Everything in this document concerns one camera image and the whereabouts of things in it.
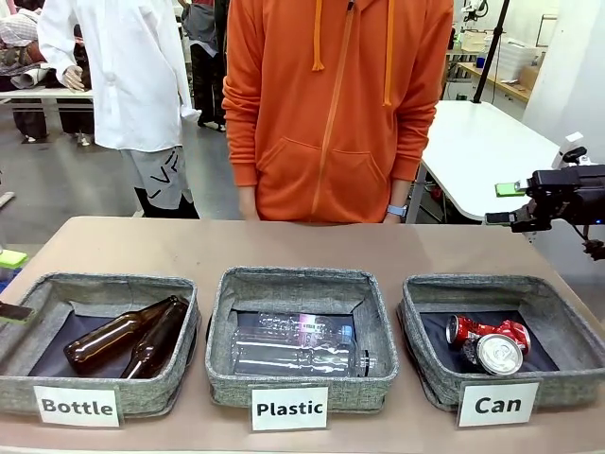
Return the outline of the pink label plastic bottle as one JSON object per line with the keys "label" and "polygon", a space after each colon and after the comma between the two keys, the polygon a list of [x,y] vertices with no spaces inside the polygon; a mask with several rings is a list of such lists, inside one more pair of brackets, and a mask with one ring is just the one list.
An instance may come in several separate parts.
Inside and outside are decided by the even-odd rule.
{"label": "pink label plastic bottle", "polygon": [[344,344],[355,341],[351,314],[240,311],[237,324],[247,332],[281,338],[301,346],[316,346],[327,339]]}

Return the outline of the white Plastic label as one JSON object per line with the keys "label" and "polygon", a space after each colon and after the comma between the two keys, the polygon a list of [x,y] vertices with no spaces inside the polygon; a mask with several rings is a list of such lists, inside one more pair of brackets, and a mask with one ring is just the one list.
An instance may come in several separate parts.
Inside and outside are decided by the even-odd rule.
{"label": "white Plastic label", "polygon": [[328,391],[327,387],[253,390],[251,429],[253,431],[326,429]]}

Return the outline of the long white table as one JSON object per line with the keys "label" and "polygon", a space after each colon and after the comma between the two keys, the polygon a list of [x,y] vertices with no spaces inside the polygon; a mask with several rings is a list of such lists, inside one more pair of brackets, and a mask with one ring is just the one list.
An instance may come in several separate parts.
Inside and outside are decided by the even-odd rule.
{"label": "long white table", "polygon": [[73,92],[67,88],[34,87],[0,92],[0,104],[15,99],[93,99],[92,91]]}

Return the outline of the clear plastic bottle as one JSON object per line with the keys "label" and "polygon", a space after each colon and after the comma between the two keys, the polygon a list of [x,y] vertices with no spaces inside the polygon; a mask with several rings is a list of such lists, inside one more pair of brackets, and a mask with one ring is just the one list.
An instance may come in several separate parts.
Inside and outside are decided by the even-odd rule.
{"label": "clear plastic bottle", "polygon": [[385,361],[347,332],[317,336],[238,330],[231,362],[236,375],[271,377],[378,377],[387,369]]}

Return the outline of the wooden workbench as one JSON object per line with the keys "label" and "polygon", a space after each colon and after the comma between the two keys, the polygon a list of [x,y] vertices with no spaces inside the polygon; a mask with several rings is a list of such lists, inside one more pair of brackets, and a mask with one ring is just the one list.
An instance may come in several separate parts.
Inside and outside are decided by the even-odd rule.
{"label": "wooden workbench", "polygon": [[[478,81],[481,78],[482,70],[477,68],[473,62],[458,62],[457,68],[470,75],[471,91],[474,93],[478,88]],[[519,84],[516,80],[513,82],[496,79],[494,76],[488,76],[485,88],[490,86],[491,90],[500,91],[504,95],[528,104],[531,97],[531,90]]]}

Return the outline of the gray basket labelled Bottle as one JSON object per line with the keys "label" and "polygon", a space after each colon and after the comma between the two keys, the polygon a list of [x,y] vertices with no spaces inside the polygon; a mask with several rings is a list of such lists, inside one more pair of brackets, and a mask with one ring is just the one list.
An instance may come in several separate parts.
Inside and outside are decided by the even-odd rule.
{"label": "gray basket labelled Bottle", "polygon": [[[115,391],[121,422],[169,412],[195,349],[199,309],[194,282],[177,277],[50,273],[18,306],[35,310],[25,324],[0,322],[0,413],[40,418],[35,386]],[[78,374],[63,348],[119,315],[176,295],[188,304],[171,357],[153,378],[123,379],[133,347],[89,375]]]}

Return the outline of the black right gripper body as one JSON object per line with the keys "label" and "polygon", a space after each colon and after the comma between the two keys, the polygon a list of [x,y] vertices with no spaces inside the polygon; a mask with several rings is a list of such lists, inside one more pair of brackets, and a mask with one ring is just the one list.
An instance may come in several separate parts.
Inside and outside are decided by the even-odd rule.
{"label": "black right gripper body", "polygon": [[527,183],[534,218],[605,225],[605,165],[537,170]]}

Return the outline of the white storage boxes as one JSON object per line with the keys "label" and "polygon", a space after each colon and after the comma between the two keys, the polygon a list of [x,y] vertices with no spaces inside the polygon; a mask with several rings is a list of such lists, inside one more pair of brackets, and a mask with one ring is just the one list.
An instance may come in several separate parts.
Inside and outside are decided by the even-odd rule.
{"label": "white storage boxes", "polygon": [[499,43],[500,63],[509,65],[530,65],[536,58],[540,58],[548,47],[532,46],[512,38]]}

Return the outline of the crushed red can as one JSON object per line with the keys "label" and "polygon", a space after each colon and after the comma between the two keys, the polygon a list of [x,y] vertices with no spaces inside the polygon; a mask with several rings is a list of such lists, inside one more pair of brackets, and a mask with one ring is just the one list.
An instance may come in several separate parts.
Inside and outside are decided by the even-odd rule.
{"label": "crushed red can", "polygon": [[452,315],[445,327],[445,338],[452,347],[459,348],[465,341],[477,340],[481,337],[499,334],[512,339],[526,356],[531,348],[528,329],[521,323],[505,320],[498,326],[475,322],[462,316]]}

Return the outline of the person's left forearm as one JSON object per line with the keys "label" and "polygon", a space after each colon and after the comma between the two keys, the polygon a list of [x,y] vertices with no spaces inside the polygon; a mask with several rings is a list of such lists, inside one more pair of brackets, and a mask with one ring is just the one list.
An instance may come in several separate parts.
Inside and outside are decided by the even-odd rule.
{"label": "person's left forearm", "polygon": [[391,180],[391,193],[389,198],[389,204],[396,207],[403,207],[406,205],[407,196],[410,189],[410,182],[392,179]]}

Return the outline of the person in orange hoodie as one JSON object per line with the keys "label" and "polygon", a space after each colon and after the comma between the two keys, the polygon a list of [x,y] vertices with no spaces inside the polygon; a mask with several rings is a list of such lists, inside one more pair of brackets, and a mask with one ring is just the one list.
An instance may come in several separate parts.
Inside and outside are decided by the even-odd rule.
{"label": "person in orange hoodie", "polygon": [[441,96],[453,0],[232,0],[223,107],[259,220],[384,223]]}

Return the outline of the brown glass bottle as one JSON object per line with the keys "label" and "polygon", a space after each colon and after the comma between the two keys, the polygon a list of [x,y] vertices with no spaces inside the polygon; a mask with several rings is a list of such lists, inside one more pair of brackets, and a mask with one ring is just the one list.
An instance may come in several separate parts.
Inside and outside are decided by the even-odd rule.
{"label": "brown glass bottle", "polygon": [[176,295],[138,311],[125,312],[63,348],[71,367],[89,375],[139,341],[171,308],[186,307]]}
{"label": "brown glass bottle", "polygon": [[180,299],[167,307],[160,319],[133,347],[130,362],[121,378],[153,378],[162,370],[175,348],[187,309],[188,304]]}

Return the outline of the mannequin in white shirt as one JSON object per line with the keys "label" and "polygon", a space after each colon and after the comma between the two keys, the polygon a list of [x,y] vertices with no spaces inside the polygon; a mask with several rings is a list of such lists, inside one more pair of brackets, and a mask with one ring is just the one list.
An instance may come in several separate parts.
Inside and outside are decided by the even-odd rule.
{"label": "mannequin in white shirt", "polygon": [[39,48],[58,81],[84,88],[79,30],[93,92],[95,142],[118,151],[148,218],[197,218],[182,123],[196,122],[172,0],[44,0]]}

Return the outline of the dark soda can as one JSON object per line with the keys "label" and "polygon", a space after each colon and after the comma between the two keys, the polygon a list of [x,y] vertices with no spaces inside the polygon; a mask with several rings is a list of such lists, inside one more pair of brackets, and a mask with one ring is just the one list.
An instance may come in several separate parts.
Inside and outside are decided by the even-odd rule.
{"label": "dark soda can", "polygon": [[460,355],[468,370],[488,375],[514,375],[523,364],[523,353],[519,345],[501,334],[466,340],[462,344]]}

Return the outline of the white rounded table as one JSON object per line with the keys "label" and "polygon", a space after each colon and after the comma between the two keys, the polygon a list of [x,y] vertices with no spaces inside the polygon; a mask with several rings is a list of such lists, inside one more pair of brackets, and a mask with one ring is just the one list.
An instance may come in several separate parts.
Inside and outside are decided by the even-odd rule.
{"label": "white rounded table", "polygon": [[419,167],[431,175],[466,218],[509,212],[526,198],[498,198],[498,183],[514,183],[548,169],[559,146],[489,103],[442,100]]}

